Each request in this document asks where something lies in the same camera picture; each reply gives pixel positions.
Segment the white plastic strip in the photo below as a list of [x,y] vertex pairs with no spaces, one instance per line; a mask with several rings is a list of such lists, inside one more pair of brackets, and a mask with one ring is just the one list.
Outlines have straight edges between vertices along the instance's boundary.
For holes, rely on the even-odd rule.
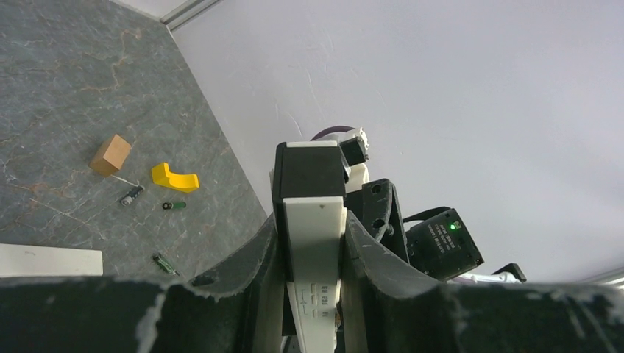
[[0,244],[0,277],[101,276],[99,250]]
[[624,277],[622,278],[618,278],[618,279],[614,279],[612,281],[608,281],[606,283],[604,283],[605,285],[617,285],[619,283],[624,283]]
[[338,142],[328,140],[287,142],[286,147],[334,147]]
[[499,274],[460,274],[451,279],[459,283],[521,283],[513,274],[501,272]]
[[284,199],[294,283],[288,297],[302,353],[335,347],[338,256],[347,209],[340,196]]

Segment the yellow plastic part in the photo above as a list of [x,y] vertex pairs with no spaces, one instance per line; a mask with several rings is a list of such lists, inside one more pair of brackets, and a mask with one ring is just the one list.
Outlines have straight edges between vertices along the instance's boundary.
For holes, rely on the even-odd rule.
[[197,174],[175,174],[169,170],[168,163],[161,163],[152,168],[152,181],[156,185],[190,193],[199,188]]

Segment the white wall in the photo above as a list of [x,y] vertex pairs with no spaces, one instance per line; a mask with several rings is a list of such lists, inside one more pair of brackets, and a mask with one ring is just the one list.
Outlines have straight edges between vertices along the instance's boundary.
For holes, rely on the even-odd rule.
[[186,0],[112,0],[122,6],[160,20],[164,15],[184,4]]
[[363,126],[404,215],[487,274],[624,267],[624,2],[226,0],[174,32],[263,206],[284,140]]

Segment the gray marble surface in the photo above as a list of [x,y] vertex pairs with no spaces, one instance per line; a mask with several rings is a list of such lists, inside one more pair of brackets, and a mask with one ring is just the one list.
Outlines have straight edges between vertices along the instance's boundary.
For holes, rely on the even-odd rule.
[[[162,252],[191,278],[266,218],[162,24],[108,0],[3,1],[0,63],[0,243],[102,250],[121,275],[161,274]],[[115,133],[132,144],[116,176],[146,187],[128,207],[131,186],[88,167]],[[161,162],[200,189],[152,184]]]

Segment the green electronic component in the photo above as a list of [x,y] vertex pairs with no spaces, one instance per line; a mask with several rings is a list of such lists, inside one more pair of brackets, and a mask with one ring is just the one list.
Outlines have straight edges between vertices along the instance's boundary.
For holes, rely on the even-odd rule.
[[165,202],[163,204],[163,210],[176,210],[184,207],[186,207],[186,202]]
[[165,257],[160,253],[157,252],[156,254],[152,255],[152,259],[160,266],[160,268],[162,268],[166,273],[170,274],[170,275],[175,275],[175,276],[179,276],[180,274],[177,273],[177,271],[175,270],[174,266],[171,265],[171,263],[169,261],[167,261],[167,259],[165,259]]

